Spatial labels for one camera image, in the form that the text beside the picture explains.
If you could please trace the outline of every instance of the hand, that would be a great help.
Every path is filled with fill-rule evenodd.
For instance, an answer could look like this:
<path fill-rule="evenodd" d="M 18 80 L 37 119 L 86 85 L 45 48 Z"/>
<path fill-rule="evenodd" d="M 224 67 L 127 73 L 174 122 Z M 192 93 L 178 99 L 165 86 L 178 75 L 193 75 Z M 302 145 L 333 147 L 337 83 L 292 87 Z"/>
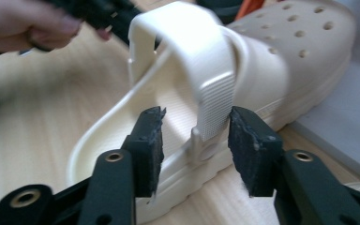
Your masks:
<path fill-rule="evenodd" d="M 39 0 L 0 0 L 0 53 L 33 45 L 63 48 L 78 34 L 81 23 L 63 9 Z M 104 30 L 97 34 L 104 40 L 110 38 Z"/>

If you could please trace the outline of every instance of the shoe heel strap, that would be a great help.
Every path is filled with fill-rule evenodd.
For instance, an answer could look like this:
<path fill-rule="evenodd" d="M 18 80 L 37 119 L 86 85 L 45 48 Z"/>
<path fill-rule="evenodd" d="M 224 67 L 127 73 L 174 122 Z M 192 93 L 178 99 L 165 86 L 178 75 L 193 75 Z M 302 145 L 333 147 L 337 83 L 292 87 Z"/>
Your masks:
<path fill-rule="evenodd" d="M 206 9 L 175 2 L 137 16 L 129 30 L 133 81 L 162 62 L 154 52 L 156 37 L 164 40 L 179 60 L 199 107 L 198 132 L 194 133 L 203 142 L 221 133 L 233 105 L 234 56 L 219 25 Z"/>

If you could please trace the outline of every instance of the wooden floor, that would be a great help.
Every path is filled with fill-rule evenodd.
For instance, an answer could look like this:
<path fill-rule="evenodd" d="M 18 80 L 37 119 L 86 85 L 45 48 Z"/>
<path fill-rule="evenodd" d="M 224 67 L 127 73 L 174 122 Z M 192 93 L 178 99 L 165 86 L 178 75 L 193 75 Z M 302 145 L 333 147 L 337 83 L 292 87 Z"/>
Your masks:
<path fill-rule="evenodd" d="M 151 2 L 143 7 L 165 4 Z M 0 199 L 29 184 L 66 188 L 75 143 L 128 90 L 127 59 L 122 43 L 100 42 L 88 27 L 63 50 L 0 56 Z M 279 134 L 285 149 L 315 153 L 341 183 L 360 180 L 291 128 Z M 230 166 L 151 224 L 245 224 L 253 213 L 245 201 Z"/>

